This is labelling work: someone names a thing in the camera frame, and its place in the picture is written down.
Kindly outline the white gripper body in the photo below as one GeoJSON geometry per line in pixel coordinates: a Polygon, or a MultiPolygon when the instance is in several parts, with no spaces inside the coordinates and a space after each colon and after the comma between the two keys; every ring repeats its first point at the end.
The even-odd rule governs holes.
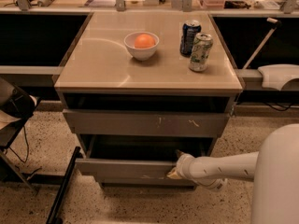
{"type": "Polygon", "coordinates": [[[176,171],[177,174],[183,179],[193,181],[193,175],[191,173],[192,163],[195,161],[195,157],[190,154],[182,154],[177,161],[176,171]]]}

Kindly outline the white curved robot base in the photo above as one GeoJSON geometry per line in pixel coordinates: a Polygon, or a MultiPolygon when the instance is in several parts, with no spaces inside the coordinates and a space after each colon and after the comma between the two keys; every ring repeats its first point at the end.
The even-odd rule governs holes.
{"type": "Polygon", "coordinates": [[[258,71],[263,77],[262,87],[281,91],[290,81],[299,78],[299,65],[271,64],[261,66],[258,71]]]}

